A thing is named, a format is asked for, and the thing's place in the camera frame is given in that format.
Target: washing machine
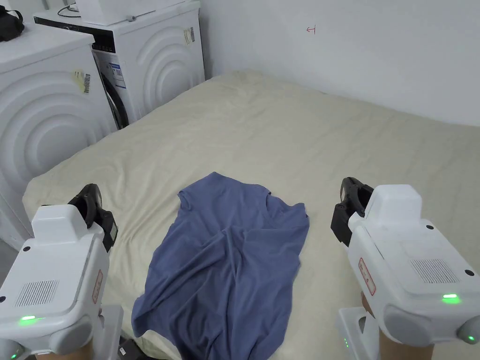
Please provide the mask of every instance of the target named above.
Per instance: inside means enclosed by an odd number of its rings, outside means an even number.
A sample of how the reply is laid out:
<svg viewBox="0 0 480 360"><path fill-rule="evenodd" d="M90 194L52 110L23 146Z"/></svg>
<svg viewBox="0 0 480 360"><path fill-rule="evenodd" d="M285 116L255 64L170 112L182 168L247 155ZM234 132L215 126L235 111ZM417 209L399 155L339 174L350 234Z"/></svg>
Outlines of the washing machine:
<svg viewBox="0 0 480 360"><path fill-rule="evenodd" d="M117 129L93 41L31 24L0 43L0 238L17 249L33 235L29 181Z"/></svg>
<svg viewBox="0 0 480 360"><path fill-rule="evenodd" d="M92 34L93 53L120 122L132 123L205 81L198 12L193 0L102 26L37 13L37 24Z"/></svg>

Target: black bag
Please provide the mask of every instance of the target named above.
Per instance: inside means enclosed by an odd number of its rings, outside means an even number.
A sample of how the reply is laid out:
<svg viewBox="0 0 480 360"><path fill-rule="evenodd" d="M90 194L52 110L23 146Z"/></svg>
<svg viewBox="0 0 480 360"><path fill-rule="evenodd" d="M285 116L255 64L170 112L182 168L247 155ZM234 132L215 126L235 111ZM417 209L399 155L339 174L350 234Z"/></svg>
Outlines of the black bag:
<svg viewBox="0 0 480 360"><path fill-rule="evenodd" d="M15 39L25 29L24 17L19 11L13 11L17 13L18 18L9 14L5 6L0 5L0 42Z"/></svg>

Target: label sticker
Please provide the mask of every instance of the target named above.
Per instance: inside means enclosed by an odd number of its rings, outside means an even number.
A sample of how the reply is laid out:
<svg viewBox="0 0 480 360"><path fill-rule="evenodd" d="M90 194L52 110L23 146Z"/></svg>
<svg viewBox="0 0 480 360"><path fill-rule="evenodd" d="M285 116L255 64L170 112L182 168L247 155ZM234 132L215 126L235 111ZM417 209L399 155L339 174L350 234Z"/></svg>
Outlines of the label sticker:
<svg viewBox="0 0 480 360"><path fill-rule="evenodd" d="M92 300L93 303L96 304L98 301L98 296L100 295L100 289L102 288L102 281L103 281L103 273L102 270L98 271L98 275L96 277L95 287L93 288Z"/></svg>
<svg viewBox="0 0 480 360"><path fill-rule="evenodd" d="M82 93L90 92L90 74L85 74L83 70L77 69L72 72L72 77Z"/></svg>
<svg viewBox="0 0 480 360"><path fill-rule="evenodd" d="M195 42L195 31L193 30L193 27L185 29L183 34L185 35L185 42L187 45Z"/></svg>
<svg viewBox="0 0 480 360"><path fill-rule="evenodd" d="M368 290L370 291L370 295L373 296L377 291L377 287L375 286L372 276L370 275L370 272L368 271L367 266L365 265L365 262L362 258L360 258L359 261L359 269L363 276L363 279L365 280L365 283L367 284Z"/></svg>
<svg viewBox="0 0 480 360"><path fill-rule="evenodd" d="M109 62L109 64L110 64L110 68L112 70L113 80L115 81L115 86L126 89L127 87L125 86L125 81L123 79L123 73L121 72L120 65L114 64L113 62Z"/></svg>

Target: mattress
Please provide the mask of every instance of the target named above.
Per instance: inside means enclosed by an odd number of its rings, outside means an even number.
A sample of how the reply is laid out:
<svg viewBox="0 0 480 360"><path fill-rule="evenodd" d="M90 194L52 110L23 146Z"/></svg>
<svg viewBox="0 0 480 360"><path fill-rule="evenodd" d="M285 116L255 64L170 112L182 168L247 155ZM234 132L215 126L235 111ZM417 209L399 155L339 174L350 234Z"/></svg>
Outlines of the mattress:
<svg viewBox="0 0 480 360"><path fill-rule="evenodd" d="M33 179L23 198L30 218L99 185L119 226L104 303L120 302L123 330L142 294L153 251L180 205L177 193L216 171L305 202L310 231L293 285L293 310L273 359L346 359L337 310L361 306L347 255L330 230L346 176L376 186L411 184L431 220L480 270L480 128L436 122L365 102L235 72L212 79ZM154 332L137 339L150 356L179 359ZM478 359L455 342L434 359Z"/></svg>

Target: red warning label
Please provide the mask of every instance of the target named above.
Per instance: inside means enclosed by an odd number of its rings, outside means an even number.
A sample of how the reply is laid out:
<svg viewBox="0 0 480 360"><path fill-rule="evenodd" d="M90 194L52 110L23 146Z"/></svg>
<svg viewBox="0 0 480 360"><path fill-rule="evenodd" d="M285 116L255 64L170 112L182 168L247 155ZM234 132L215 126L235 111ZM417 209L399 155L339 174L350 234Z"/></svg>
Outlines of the red warning label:
<svg viewBox="0 0 480 360"><path fill-rule="evenodd" d="M368 271L367 266L365 265L365 262L362 258L360 258L359 261L359 269L363 276L363 279L365 280L365 283L367 284L368 290L370 291L370 295L373 296L377 291L377 287L375 286L372 276L370 275L370 272Z"/></svg>
<svg viewBox="0 0 480 360"><path fill-rule="evenodd" d="M102 281L103 281L103 273L102 270L98 271L98 275L96 277L95 287L93 288L92 300L93 303L96 304L98 301L98 296L100 295L100 289L102 288Z"/></svg>

